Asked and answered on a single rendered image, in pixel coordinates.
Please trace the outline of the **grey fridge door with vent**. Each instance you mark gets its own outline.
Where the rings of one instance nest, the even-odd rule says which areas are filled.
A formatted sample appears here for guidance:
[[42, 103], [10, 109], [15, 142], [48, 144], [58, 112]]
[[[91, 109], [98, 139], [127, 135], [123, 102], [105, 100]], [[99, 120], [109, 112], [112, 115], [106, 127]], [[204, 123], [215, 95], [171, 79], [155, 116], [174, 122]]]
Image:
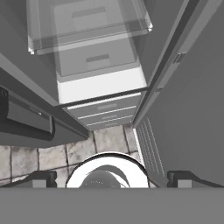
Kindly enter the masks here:
[[150, 179], [190, 171], [224, 186], [224, 0], [199, 0], [135, 122]]

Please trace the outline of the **translucent grey fridge drawer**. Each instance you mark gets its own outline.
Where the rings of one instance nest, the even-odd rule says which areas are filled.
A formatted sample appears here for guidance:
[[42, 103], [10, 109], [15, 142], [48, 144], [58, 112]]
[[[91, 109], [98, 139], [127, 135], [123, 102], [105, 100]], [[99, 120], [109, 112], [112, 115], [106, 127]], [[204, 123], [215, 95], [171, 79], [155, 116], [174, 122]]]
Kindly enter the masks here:
[[83, 74], [103, 74], [117, 68], [124, 69], [137, 60], [128, 38], [70, 48], [56, 52], [57, 74], [62, 78]]

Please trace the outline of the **grey fridge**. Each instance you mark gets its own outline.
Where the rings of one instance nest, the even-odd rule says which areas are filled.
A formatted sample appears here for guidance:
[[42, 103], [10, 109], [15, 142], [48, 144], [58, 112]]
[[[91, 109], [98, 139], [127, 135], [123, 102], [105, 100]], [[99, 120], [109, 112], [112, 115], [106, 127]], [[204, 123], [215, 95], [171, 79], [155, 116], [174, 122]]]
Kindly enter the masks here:
[[[148, 60], [161, 53], [168, 45], [175, 46], [184, 29], [193, 18], [202, 0], [145, 0], [146, 8], [152, 16], [155, 31], [142, 37], [134, 38], [134, 47], [140, 57], [145, 72], [154, 67]], [[53, 58], [51, 56], [32, 56], [27, 52], [26, 34], [26, 8], [25, 0], [0, 0], [0, 53], [9, 60], [18, 60], [22, 63], [42, 62], [48, 69], [50, 76], [56, 80], [53, 73]], [[57, 100], [58, 91], [48, 90]]]

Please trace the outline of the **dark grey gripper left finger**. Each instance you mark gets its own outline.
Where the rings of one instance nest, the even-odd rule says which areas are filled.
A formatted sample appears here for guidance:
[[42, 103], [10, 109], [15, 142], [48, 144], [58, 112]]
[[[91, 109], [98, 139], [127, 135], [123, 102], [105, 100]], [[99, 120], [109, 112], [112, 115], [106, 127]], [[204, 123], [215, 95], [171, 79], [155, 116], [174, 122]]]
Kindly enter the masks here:
[[26, 178], [9, 183], [5, 187], [56, 188], [56, 171], [34, 171]]

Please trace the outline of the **grey freezer drawer front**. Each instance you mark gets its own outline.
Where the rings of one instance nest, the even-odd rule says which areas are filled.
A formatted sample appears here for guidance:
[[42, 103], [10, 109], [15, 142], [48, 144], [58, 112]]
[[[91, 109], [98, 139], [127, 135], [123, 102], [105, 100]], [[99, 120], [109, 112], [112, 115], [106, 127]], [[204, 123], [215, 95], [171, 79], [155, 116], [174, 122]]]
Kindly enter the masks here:
[[141, 100], [141, 93], [66, 107], [64, 110], [90, 130], [130, 123]]

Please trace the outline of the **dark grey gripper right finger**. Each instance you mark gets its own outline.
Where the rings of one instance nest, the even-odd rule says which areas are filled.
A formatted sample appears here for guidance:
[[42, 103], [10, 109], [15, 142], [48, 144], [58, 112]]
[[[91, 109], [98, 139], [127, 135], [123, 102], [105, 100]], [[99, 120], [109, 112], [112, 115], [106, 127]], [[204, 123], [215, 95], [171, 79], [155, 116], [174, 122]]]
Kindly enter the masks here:
[[224, 188], [224, 185], [201, 179], [191, 171], [168, 171], [167, 179], [170, 188]]

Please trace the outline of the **white round disc black rim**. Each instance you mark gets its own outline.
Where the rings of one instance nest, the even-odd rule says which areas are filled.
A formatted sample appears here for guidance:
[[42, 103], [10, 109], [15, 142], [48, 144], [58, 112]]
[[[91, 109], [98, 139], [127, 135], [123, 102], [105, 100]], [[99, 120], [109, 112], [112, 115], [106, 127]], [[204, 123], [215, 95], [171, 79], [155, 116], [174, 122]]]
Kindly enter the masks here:
[[149, 188], [144, 167], [120, 152], [103, 152], [79, 163], [69, 175], [66, 188]]

